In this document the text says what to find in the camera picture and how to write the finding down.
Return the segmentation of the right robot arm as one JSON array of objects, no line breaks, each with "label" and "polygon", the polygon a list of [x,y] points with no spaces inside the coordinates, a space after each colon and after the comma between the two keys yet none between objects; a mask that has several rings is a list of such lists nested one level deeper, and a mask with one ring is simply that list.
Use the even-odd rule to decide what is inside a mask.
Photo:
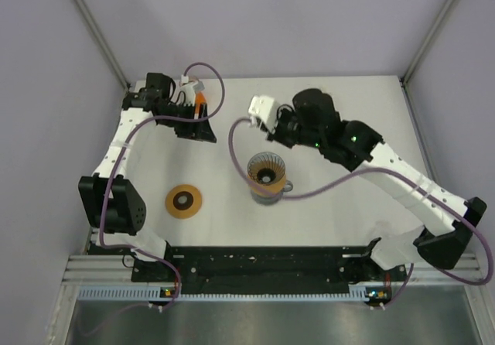
[{"label": "right robot arm", "polygon": [[345,121],[329,94],[317,88],[300,91],[292,104],[262,96],[251,102],[269,141],[288,148],[315,148],[381,188],[421,226],[403,234],[378,237],[361,260],[361,271],[372,280],[398,265],[426,261],[435,268],[453,269],[466,250],[486,204],[478,197],[465,200],[450,193],[403,160],[383,137],[362,121]]}]

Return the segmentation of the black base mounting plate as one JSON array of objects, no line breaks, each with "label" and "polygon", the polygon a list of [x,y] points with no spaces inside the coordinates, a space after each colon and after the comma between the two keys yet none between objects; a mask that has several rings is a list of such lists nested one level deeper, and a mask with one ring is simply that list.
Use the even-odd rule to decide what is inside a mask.
[{"label": "black base mounting plate", "polygon": [[385,271],[358,247],[171,247],[170,267],[135,261],[133,282],[175,283],[183,294],[333,294],[361,282],[402,282],[405,268]]}]

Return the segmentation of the aluminium front rail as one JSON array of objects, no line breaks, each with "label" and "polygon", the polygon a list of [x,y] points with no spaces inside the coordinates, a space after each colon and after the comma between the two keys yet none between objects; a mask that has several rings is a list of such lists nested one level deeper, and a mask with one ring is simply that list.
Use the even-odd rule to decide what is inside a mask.
[{"label": "aluminium front rail", "polygon": [[[63,284],[110,285],[131,284],[134,259],[120,255],[72,255],[69,257]],[[457,266],[450,271],[466,280],[479,280],[483,271],[473,253],[464,254]],[[409,285],[461,285],[461,282],[439,272],[425,262],[415,264]]]}]

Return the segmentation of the clear ribbed glass dripper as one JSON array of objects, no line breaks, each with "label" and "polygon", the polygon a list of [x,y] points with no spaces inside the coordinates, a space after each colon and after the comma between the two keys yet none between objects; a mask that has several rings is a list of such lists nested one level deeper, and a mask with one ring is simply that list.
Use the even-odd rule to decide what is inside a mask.
[{"label": "clear ribbed glass dripper", "polygon": [[248,176],[261,185],[272,185],[285,175],[285,162],[273,152],[259,152],[247,164]]}]

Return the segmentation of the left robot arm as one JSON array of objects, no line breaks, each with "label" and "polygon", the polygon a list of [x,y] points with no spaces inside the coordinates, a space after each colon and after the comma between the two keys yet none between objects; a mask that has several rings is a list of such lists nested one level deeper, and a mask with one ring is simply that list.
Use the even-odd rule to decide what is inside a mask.
[{"label": "left robot arm", "polygon": [[162,281],[173,276],[176,263],[166,256],[166,241],[146,220],[147,206],[135,187],[135,175],[157,125],[172,128],[179,138],[216,142],[203,89],[196,77],[183,75],[175,82],[163,73],[148,73],[142,88],[125,95],[101,163],[78,183],[88,222],[97,230],[97,246],[129,249],[149,261],[148,270]]}]

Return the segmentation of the clear glass server jug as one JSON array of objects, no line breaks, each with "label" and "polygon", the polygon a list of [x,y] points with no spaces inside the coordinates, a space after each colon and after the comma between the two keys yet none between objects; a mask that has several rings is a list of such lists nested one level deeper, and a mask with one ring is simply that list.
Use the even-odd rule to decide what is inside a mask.
[{"label": "clear glass server jug", "polygon": [[282,190],[276,193],[274,196],[262,196],[256,194],[255,191],[251,190],[251,198],[257,204],[260,204],[262,206],[271,206],[277,203],[285,193],[291,192],[292,190],[293,190],[293,183],[290,180],[287,180]]}]

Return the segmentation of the orange liquid glass beaker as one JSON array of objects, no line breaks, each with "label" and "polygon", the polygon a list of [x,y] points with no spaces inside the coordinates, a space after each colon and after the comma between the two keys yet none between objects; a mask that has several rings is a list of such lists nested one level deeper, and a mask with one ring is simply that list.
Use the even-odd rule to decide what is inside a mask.
[{"label": "orange liquid glass beaker", "polygon": [[205,115],[204,110],[207,108],[206,98],[202,92],[196,93],[195,98],[195,118],[202,118]]}]

